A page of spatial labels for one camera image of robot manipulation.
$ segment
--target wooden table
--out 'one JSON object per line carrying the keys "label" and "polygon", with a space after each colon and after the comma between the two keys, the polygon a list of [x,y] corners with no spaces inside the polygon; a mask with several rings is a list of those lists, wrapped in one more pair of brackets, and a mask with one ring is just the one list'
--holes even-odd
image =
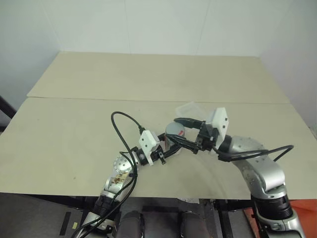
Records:
{"label": "wooden table", "polygon": [[[317,142],[257,58],[61,53],[29,97],[0,136],[1,192],[98,196],[124,150],[110,114],[126,112],[159,134],[175,108],[194,100],[206,112],[226,107],[230,135],[269,149],[294,144],[278,161],[288,195],[317,198]],[[137,145],[135,125],[116,119]],[[142,167],[132,195],[250,199],[233,164],[185,149],[165,165]]]}

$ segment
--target metal frame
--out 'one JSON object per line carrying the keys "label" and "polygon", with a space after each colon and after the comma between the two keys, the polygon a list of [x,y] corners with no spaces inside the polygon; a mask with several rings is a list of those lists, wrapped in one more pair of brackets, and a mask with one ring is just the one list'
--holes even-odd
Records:
{"label": "metal frame", "polygon": [[[16,114],[16,110],[1,96],[0,96],[0,111],[2,111],[11,119]],[[3,132],[5,129],[6,129],[6,126],[0,126],[0,132]]]}
{"label": "metal frame", "polygon": [[223,238],[233,238],[231,223],[229,219],[229,212],[251,208],[251,200],[223,200],[216,199],[213,202],[215,210],[218,211],[219,221],[221,225],[221,232]]}
{"label": "metal frame", "polygon": [[24,194],[26,196],[35,197],[49,202],[58,203],[67,207],[73,207],[77,209],[92,209],[95,201],[98,197],[86,197],[86,196],[60,196],[60,195],[38,195],[38,194]]}

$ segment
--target gray floor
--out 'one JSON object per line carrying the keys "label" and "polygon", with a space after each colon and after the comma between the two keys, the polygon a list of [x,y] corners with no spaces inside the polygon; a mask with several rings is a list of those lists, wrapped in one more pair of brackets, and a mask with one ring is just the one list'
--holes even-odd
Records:
{"label": "gray floor", "polygon": [[[218,213],[207,200],[191,204],[172,198],[129,198],[122,215],[138,210],[144,214],[146,238],[178,238],[179,211],[193,211],[205,219],[212,238],[222,238]],[[71,212],[66,234],[60,236],[66,212]],[[80,223],[80,210],[33,197],[0,193],[0,237],[69,238],[74,222]],[[235,238],[252,238],[249,224],[241,211],[229,214]]]}

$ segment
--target black cable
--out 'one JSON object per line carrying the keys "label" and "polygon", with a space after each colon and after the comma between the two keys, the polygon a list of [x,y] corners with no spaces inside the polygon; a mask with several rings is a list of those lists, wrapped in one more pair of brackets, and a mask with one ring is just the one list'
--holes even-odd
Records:
{"label": "black cable", "polygon": [[283,155],[285,155],[287,152],[289,152],[293,148],[294,148],[294,146],[292,145],[292,147],[290,147],[287,150],[285,150],[283,153],[281,153],[279,156],[277,156],[273,161],[274,162],[278,161]]}
{"label": "black cable", "polygon": [[[120,154],[121,154],[124,158],[126,158],[127,161],[130,163],[131,167],[133,167],[134,165],[132,164],[131,160],[130,160],[124,153],[125,153],[125,152],[120,152]],[[111,202],[110,202],[110,206],[114,203],[115,199],[121,194],[121,192],[122,192],[123,190],[125,190],[128,186],[130,186],[131,183],[134,181],[134,174],[132,174],[132,175],[133,175],[133,177],[132,177],[131,181],[130,181],[126,186],[124,186],[122,189],[120,189],[120,190],[115,194],[115,196],[113,196],[113,198],[112,198],[112,200],[111,200]]]}
{"label": "black cable", "polygon": [[130,194],[132,193],[134,187],[135,187],[135,184],[136,184],[136,179],[134,179],[134,182],[132,184],[132,187],[131,189],[129,190],[129,192],[127,193],[127,195],[124,197],[124,199],[119,202],[118,205],[116,205],[107,215],[105,215],[104,217],[102,217],[93,227],[91,227],[86,233],[84,233],[82,236],[80,236],[80,238],[84,238],[86,237],[87,235],[89,235],[90,232],[92,232],[94,229],[96,229],[102,222],[104,222],[108,216],[110,216],[116,209],[118,209],[118,207],[120,207],[124,202],[125,200],[130,196]]}
{"label": "black cable", "polygon": [[268,154],[271,154],[271,153],[275,153],[277,151],[281,151],[281,150],[285,150],[283,153],[281,153],[279,156],[277,156],[274,161],[277,161],[278,159],[280,159],[283,155],[285,155],[287,152],[289,152],[291,149],[293,149],[294,146],[293,145],[286,145],[286,146],[282,146],[282,147],[279,147],[279,148],[276,148],[276,149],[273,149],[273,150],[253,150],[253,151],[245,151],[245,152],[239,152],[240,154],[241,153],[244,153],[245,155],[247,154],[253,154],[253,155],[249,155],[249,156],[242,156],[242,157],[236,157],[234,158],[235,156],[238,155],[238,153],[224,153],[222,151],[219,151],[215,145],[212,146],[212,149],[220,155],[220,160],[223,160],[223,161],[238,161],[238,160],[246,160],[246,159],[251,159],[251,158],[255,158],[255,157],[258,157],[258,156],[263,156],[263,155],[268,155]]}
{"label": "black cable", "polygon": [[142,127],[133,117],[131,117],[130,115],[126,114],[126,113],[123,113],[123,112],[113,112],[111,114],[111,122],[112,122],[112,125],[114,127],[114,130],[116,131],[116,133],[118,134],[120,140],[122,141],[122,143],[124,144],[125,148],[127,149],[127,153],[129,153],[131,159],[132,159],[132,162],[131,160],[124,155],[124,152],[120,152],[120,154],[122,156],[124,156],[130,163],[130,165],[132,166],[132,170],[133,170],[133,178],[132,180],[124,187],[122,188],[118,193],[116,193],[116,195],[114,196],[114,199],[124,190],[126,189],[129,185],[131,185],[131,183],[133,182],[132,184],[132,187],[130,188],[129,192],[127,193],[127,195],[123,198],[123,200],[121,202],[119,202],[109,213],[107,213],[105,216],[103,217],[98,217],[97,219],[89,222],[89,223],[86,223],[82,226],[80,226],[78,229],[75,230],[75,232],[73,233],[73,235],[71,236],[71,238],[75,238],[75,236],[77,235],[78,232],[80,232],[82,229],[86,228],[87,226],[95,223],[96,225],[94,225],[91,229],[89,229],[86,233],[84,233],[82,236],[80,236],[80,238],[84,238],[85,236],[87,236],[90,232],[92,232],[94,229],[96,229],[102,222],[104,222],[108,216],[110,216],[118,207],[120,207],[124,202],[125,200],[130,196],[130,194],[132,193],[134,187],[135,187],[135,184],[137,182],[137,176],[138,176],[138,171],[137,171],[137,165],[136,165],[136,162],[135,162],[135,159],[134,159],[134,156],[132,154],[132,151],[130,149],[130,147],[128,146],[128,144],[126,143],[126,141],[124,140],[123,136],[121,135],[118,127],[116,126],[115,122],[114,122],[114,115],[115,114],[120,114],[120,115],[123,115],[123,116],[126,116],[127,118],[131,119],[132,121],[135,122],[135,124],[138,126],[139,128],[139,132],[140,134],[142,134],[142,132],[145,130],[144,127]]}

